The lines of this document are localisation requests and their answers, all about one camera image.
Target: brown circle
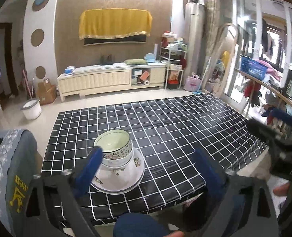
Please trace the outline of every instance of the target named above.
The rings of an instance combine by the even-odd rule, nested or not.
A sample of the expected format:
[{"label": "brown circle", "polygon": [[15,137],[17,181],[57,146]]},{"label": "brown circle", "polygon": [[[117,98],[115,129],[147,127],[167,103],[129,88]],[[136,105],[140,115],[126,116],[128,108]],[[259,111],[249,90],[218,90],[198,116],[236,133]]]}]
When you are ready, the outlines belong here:
[{"label": "brown circle", "polygon": [[32,5],[32,10],[39,11],[43,9],[48,3],[48,1],[49,0],[34,0],[33,5]]},{"label": "brown circle", "polygon": [[44,40],[44,31],[40,28],[35,30],[31,35],[31,44],[33,46],[39,46]]},{"label": "brown circle", "polygon": [[35,75],[38,79],[43,79],[45,77],[46,70],[42,66],[38,66],[35,70]]}]

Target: curtain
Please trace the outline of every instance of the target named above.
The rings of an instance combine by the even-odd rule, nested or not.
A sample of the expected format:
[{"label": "curtain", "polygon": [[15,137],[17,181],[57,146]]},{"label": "curtain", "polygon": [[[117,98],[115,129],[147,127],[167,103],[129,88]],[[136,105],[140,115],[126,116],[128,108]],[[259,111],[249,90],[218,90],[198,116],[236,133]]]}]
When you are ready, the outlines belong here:
[{"label": "curtain", "polygon": [[97,9],[80,16],[79,39],[114,39],[134,35],[150,35],[152,16],[149,11],[135,9]]},{"label": "curtain", "polygon": [[203,72],[207,66],[208,60],[213,53],[216,35],[220,21],[220,0],[204,0],[206,8],[206,57]]}]

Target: pink bag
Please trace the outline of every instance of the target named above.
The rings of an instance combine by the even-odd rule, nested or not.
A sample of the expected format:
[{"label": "pink bag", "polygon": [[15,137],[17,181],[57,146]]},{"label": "pink bag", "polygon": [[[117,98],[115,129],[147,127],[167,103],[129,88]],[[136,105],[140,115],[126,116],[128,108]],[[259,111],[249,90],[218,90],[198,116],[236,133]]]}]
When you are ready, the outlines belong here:
[{"label": "pink bag", "polygon": [[189,92],[195,92],[199,88],[201,83],[201,79],[199,79],[198,75],[193,75],[191,77],[187,77],[185,80],[184,90]]}]

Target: black tablecloth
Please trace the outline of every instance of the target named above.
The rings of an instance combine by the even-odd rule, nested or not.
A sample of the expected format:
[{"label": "black tablecloth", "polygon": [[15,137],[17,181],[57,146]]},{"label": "black tablecloth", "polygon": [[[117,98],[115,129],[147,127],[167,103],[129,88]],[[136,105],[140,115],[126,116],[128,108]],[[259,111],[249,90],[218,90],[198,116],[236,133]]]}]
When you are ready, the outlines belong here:
[{"label": "black tablecloth", "polygon": [[[247,132],[245,119],[213,95],[148,100],[60,112],[42,175],[73,168],[99,134],[118,128],[128,131],[142,152],[145,175],[124,195],[106,195],[90,186],[78,203],[93,225],[114,222],[126,212],[154,212],[199,194],[205,183],[193,164],[197,148],[204,147],[223,168],[233,170],[266,148]],[[59,198],[53,198],[56,216],[68,227]]]}]

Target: hand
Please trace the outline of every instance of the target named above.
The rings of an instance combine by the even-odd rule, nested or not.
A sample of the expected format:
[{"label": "hand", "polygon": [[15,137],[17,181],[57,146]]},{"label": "hand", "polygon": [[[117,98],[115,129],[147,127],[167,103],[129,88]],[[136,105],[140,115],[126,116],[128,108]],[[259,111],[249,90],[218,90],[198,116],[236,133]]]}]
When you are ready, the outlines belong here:
[{"label": "hand", "polygon": [[175,232],[167,235],[166,237],[184,237],[184,233],[181,231],[175,231]]},{"label": "hand", "polygon": [[273,193],[279,197],[286,196],[289,187],[290,187],[290,183],[283,184],[282,186],[275,187],[273,189]]}]

